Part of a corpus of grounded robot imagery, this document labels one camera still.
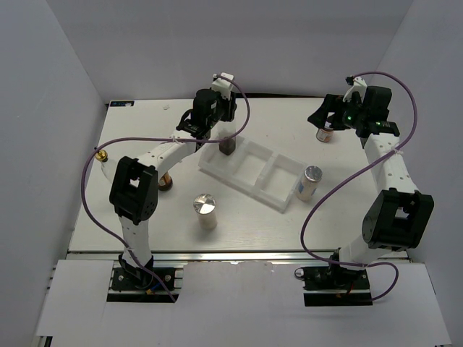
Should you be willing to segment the small jar white lid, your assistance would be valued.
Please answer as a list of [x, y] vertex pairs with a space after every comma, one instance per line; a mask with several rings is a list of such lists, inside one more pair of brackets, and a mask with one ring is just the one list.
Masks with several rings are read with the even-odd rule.
[[326, 123], [323, 128], [317, 130], [316, 139], [320, 142], [330, 142], [333, 137], [334, 130], [331, 128], [331, 124]]

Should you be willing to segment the glass bottle dark sauce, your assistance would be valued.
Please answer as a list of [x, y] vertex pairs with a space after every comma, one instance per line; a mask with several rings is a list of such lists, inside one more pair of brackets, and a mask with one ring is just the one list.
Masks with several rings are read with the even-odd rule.
[[236, 140], [233, 134], [236, 132], [234, 121], [221, 122], [218, 126], [218, 138], [223, 139], [218, 144], [219, 151], [224, 155], [231, 155], [236, 149]]

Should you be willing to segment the blue-label jar silver lid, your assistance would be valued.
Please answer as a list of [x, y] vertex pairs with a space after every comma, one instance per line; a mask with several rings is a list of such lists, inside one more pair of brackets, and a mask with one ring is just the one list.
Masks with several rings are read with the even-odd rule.
[[310, 201], [322, 177], [323, 172], [318, 166], [308, 166], [297, 185], [295, 191], [297, 198], [303, 202]]

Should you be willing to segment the red-lid brown sauce jar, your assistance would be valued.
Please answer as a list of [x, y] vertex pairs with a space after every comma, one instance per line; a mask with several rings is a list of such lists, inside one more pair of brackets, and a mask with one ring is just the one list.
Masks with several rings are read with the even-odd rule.
[[173, 186], [173, 180], [168, 172], [166, 172], [158, 180], [158, 189], [162, 192], [169, 191]]

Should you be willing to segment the white jar silver lid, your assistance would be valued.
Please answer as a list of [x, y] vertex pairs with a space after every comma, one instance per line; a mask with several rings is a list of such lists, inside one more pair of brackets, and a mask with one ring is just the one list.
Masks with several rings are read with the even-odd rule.
[[201, 228], [213, 230], [217, 226], [216, 201], [211, 194], [198, 195], [193, 201], [193, 208]]

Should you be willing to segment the clear glass bottle gold cap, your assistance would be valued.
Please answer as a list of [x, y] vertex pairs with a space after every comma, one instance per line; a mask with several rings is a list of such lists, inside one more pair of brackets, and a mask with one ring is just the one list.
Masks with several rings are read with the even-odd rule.
[[110, 184], [113, 183], [116, 174], [117, 162], [109, 157], [105, 150], [99, 150], [95, 159], [101, 164], [101, 171]]

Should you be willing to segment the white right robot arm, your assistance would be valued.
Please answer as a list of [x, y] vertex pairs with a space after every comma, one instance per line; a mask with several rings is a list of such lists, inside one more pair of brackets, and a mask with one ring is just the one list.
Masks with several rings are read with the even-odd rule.
[[434, 200], [413, 182], [405, 165], [400, 132], [388, 121], [392, 92], [387, 87], [351, 87], [345, 96], [328, 94], [308, 122], [321, 129], [353, 129], [360, 139], [378, 196], [362, 221], [361, 234], [334, 256], [327, 281], [343, 288], [360, 270], [389, 252], [415, 249], [434, 208]]

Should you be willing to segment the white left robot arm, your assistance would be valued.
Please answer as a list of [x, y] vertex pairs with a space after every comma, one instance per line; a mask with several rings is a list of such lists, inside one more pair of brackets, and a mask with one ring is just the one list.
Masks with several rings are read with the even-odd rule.
[[158, 204], [159, 178], [196, 153], [210, 139], [217, 123], [233, 121], [235, 110], [236, 95], [230, 89], [201, 89], [167, 141], [136, 158], [124, 156], [119, 160], [109, 201], [119, 217], [126, 243], [119, 263], [136, 288], [146, 288], [153, 279], [148, 220]]

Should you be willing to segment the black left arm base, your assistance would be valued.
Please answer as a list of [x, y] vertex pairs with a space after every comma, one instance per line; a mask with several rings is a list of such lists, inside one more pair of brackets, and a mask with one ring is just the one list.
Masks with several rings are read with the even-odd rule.
[[139, 279], [129, 274], [121, 265], [113, 266], [109, 281], [107, 302], [117, 303], [146, 303], [146, 304], [172, 304], [173, 301], [165, 291], [163, 284], [178, 299], [183, 278], [183, 269], [173, 265], [155, 266], [153, 272], [160, 278], [142, 271]]

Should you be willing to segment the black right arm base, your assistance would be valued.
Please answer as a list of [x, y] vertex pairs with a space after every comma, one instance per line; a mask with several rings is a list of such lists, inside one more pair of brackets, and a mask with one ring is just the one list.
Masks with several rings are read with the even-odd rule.
[[306, 307], [372, 306], [370, 282], [365, 270], [348, 270], [339, 265], [299, 267], [296, 279], [303, 282]]

